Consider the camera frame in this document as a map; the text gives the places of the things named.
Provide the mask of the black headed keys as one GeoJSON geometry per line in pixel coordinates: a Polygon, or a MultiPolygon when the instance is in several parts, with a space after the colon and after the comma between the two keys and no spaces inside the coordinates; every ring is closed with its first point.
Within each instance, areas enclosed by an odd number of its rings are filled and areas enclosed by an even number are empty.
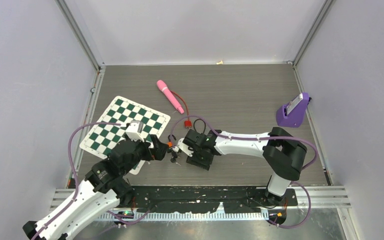
{"type": "Polygon", "coordinates": [[[170,150],[170,153],[171,153],[170,161],[175,164],[175,163],[177,163],[177,159],[179,158],[179,154],[182,153],[182,150],[177,149],[177,148],[172,148],[170,150]]]}

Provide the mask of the red cable padlock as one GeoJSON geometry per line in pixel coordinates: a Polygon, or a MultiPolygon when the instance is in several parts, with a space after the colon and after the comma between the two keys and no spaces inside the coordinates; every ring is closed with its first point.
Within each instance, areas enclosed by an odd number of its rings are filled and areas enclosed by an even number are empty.
{"type": "MultiPolygon", "coordinates": [[[[188,108],[188,105],[185,102],[185,100],[181,96],[179,96],[176,92],[171,91],[171,93],[182,101],[184,107],[186,108],[186,113],[187,113],[187,115],[189,115],[190,114],[189,108],[188,108]]],[[[184,127],[187,129],[190,129],[192,127],[192,122],[191,122],[189,117],[184,121],[184,127]]]]}

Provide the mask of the orange black padlock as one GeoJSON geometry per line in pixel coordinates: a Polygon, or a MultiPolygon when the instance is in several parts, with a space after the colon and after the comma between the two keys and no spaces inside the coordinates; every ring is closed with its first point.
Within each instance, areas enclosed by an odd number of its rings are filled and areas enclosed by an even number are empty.
{"type": "Polygon", "coordinates": [[[173,149],[173,142],[176,140],[176,137],[172,134],[168,136],[168,147],[170,150],[173,149]]]}

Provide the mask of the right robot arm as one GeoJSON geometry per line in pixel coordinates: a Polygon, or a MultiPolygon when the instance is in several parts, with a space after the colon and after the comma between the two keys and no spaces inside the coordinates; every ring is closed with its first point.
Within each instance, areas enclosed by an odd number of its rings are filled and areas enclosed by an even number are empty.
{"type": "Polygon", "coordinates": [[[307,148],[287,131],[273,127],[270,132],[239,134],[210,130],[207,134],[191,129],[177,142],[187,163],[208,170],[214,156],[245,155],[265,159],[272,168],[263,199],[278,205],[285,199],[287,187],[300,178],[307,148]]]}

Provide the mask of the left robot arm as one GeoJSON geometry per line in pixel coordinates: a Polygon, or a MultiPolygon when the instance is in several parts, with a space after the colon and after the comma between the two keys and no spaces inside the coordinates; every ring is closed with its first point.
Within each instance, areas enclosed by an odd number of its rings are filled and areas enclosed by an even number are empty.
{"type": "Polygon", "coordinates": [[[72,240],[103,213],[119,205],[129,206],[134,189],[124,176],[143,160],[163,160],[169,148],[156,135],[150,137],[151,142],[129,138],[119,141],[54,211],[22,227],[26,236],[30,240],[72,240]]]}

